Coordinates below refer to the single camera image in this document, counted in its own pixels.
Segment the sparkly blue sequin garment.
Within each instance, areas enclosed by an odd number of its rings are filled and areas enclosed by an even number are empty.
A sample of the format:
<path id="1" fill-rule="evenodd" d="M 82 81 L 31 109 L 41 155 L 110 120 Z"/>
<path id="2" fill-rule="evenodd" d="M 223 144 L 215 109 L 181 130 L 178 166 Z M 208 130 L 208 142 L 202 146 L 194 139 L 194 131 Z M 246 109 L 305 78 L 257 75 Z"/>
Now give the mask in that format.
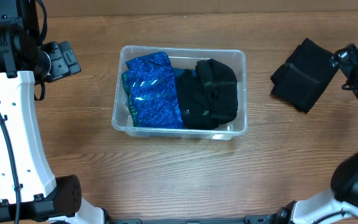
<path id="1" fill-rule="evenodd" d="M 165 52 L 126 62 L 122 75 L 133 125 L 138 128 L 183 129 L 175 73 Z"/>

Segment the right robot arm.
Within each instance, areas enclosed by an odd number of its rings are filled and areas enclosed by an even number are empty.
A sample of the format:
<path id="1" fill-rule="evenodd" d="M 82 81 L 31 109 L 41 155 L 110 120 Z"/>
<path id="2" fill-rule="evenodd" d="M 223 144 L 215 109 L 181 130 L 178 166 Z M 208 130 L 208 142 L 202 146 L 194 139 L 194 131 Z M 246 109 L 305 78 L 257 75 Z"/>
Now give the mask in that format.
<path id="1" fill-rule="evenodd" d="M 272 75 L 272 94 L 307 113 L 338 70 L 347 78 L 342 89 L 358 99 L 358 48 L 349 44 L 331 53 L 305 39 Z M 307 200 L 292 201 L 274 214 L 244 221 L 334 223 L 352 217 L 358 219 L 358 153 L 337 167 L 329 189 Z"/>

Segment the black taped garment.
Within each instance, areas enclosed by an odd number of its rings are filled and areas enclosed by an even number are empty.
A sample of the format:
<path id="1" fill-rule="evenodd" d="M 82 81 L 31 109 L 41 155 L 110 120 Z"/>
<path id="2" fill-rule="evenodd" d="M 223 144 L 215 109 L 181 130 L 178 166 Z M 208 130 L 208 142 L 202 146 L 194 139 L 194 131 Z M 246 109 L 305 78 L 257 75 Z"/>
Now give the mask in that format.
<path id="1" fill-rule="evenodd" d="M 234 121 L 238 111 L 237 78 L 234 71 L 211 58 L 197 61 L 196 72 L 211 107 L 211 118 L 218 124 Z"/>

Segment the blue denim jeans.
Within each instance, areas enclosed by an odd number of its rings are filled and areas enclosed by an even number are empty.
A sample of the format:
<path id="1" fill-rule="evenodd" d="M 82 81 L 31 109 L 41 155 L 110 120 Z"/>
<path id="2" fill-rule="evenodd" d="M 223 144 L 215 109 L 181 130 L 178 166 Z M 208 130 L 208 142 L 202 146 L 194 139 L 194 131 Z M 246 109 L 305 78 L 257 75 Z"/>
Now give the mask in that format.
<path id="1" fill-rule="evenodd" d="M 176 77 L 187 76 L 196 78 L 198 76 L 195 69 L 173 68 L 173 71 Z"/>

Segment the small black garment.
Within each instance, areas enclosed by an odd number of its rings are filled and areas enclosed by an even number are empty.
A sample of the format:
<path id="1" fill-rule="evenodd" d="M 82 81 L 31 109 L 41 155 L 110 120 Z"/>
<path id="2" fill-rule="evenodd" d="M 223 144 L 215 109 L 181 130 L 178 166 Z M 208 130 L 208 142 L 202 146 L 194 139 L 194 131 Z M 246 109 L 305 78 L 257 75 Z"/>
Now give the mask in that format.
<path id="1" fill-rule="evenodd" d="M 213 130 L 219 124 L 211 118 L 210 103 L 204 86 L 197 76 L 175 77 L 178 105 L 185 128 Z"/>

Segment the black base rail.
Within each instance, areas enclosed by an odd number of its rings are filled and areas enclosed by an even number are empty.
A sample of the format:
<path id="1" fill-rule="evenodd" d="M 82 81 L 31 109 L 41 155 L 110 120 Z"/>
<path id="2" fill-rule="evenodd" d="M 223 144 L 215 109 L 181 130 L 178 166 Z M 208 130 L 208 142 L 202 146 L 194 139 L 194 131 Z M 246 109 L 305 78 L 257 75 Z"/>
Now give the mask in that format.
<path id="1" fill-rule="evenodd" d="M 108 218 L 108 224 L 263 224 L 270 223 L 270 215 L 246 215 L 244 218 L 202 218 L 202 219 L 164 219 L 141 220 L 112 219 Z"/>

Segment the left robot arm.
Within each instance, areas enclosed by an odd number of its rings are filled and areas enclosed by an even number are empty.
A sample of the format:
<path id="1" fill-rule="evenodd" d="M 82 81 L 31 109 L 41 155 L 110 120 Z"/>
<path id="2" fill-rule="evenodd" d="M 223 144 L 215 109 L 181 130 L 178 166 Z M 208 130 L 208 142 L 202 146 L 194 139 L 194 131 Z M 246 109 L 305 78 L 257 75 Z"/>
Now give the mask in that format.
<path id="1" fill-rule="evenodd" d="M 55 177 L 35 112 L 44 87 L 81 68 L 69 42 L 45 43 L 41 0 L 0 1 L 0 223 L 109 223 L 87 202 L 75 175 Z"/>

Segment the clear plastic storage bin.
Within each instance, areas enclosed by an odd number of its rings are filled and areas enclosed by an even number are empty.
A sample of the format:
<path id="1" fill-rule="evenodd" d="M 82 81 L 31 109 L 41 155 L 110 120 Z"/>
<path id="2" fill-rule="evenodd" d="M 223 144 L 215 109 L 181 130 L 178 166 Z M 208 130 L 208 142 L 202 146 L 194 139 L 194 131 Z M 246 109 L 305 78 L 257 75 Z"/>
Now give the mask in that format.
<path id="1" fill-rule="evenodd" d="M 128 99 L 123 88 L 121 75 L 127 71 L 126 62 L 128 60 L 155 52 L 165 52 L 172 66 L 175 68 L 194 68 L 197 61 L 210 58 L 231 67 L 237 77 L 237 99 L 239 107 L 236 119 L 230 123 L 222 124 L 219 128 L 214 130 L 135 127 L 129 111 Z M 237 49 L 189 49 L 127 45 L 121 49 L 119 57 L 111 124 L 116 130 L 123 131 L 133 137 L 161 136 L 229 141 L 236 136 L 241 136 L 246 133 L 248 128 L 246 62 L 247 58 L 245 53 Z"/>

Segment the large black garment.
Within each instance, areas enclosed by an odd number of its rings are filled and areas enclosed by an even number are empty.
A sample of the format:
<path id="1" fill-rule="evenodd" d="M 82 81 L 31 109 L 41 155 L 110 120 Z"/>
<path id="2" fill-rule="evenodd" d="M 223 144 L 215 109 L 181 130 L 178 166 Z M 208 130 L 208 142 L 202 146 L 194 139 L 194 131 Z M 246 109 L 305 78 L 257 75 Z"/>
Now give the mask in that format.
<path id="1" fill-rule="evenodd" d="M 270 77 L 271 94 L 308 113 L 338 70 L 334 54 L 306 38 Z"/>

